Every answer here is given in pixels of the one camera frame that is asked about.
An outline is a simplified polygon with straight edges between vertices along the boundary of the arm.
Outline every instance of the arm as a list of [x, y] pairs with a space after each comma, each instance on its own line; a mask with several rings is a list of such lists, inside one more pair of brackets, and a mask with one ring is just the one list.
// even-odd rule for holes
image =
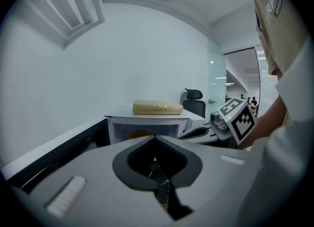
[[[282, 77], [282, 73], [279, 70], [274, 71], [278, 80]], [[239, 145], [239, 149], [245, 149], [253, 145], [253, 142], [262, 137], [268, 137], [278, 127], [281, 127], [287, 109], [281, 97], [279, 96], [269, 110], [260, 118], [257, 119], [256, 127], [250, 133], [250, 135]]]

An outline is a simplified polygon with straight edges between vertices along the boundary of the glass door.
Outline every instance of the glass door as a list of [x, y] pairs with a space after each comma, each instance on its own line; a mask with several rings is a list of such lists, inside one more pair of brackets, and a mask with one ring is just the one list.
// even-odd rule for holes
[[208, 101], [207, 116], [225, 103], [226, 100], [226, 82], [227, 72], [225, 64], [225, 55], [221, 50], [209, 40], [209, 83], [208, 83]]

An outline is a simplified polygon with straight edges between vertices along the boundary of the black office chair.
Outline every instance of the black office chair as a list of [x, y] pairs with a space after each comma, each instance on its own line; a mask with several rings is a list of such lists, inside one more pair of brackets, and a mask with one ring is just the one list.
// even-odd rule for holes
[[185, 110], [190, 111], [191, 113], [197, 114], [205, 118], [206, 104], [201, 99], [203, 94], [199, 90], [186, 89], [187, 91], [187, 100], [184, 100], [182, 105]]

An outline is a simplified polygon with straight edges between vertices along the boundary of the white countertop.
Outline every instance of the white countertop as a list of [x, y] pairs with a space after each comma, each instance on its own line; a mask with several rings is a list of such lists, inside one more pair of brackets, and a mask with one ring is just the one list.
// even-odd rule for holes
[[119, 111], [111, 114], [106, 114], [106, 116], [112, 117], [124, 117], [124, 118], [158, 118], [158, 119], [192, 119], [192, 120], [205, 120], [203, 117], [200, 117], [194, 113], [191, 113], [187, 110], [183, 110], [181, 115], [146, 115], [146, 114], [133, 114], [132, 109], [125, 111]]

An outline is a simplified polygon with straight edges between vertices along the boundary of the white vent grille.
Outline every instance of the white vent grille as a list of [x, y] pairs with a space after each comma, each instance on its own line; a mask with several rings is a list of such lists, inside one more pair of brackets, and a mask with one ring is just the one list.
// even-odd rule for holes
[[53, 201], [47, 205], [47, 211], [57, 218], [64, 218], [85, 183], [85, 178], [80, 176], [73, 177]]
[[[262, 51], [262, 46], [257, 46], [257, 51]], [[278, 98], [278, 92], [276, 89], [276, 84], [278, 82], [277, 76], [268, 74], [268, 63], [264, 60], [264, 54], [259, 55], [258, 63], [260, 68], [260, 78], [261, 78], [261, 97], [260, 97], [260, 107], [258, 117], [262, 116], [271, 105]]]
[[92, 149], [96, 149], [97, 148], [97, 144], [96, 142], [90, 142], [87, 147], [80, 153], [80, 154], [83, 154], [89, 150], [92, 150]]

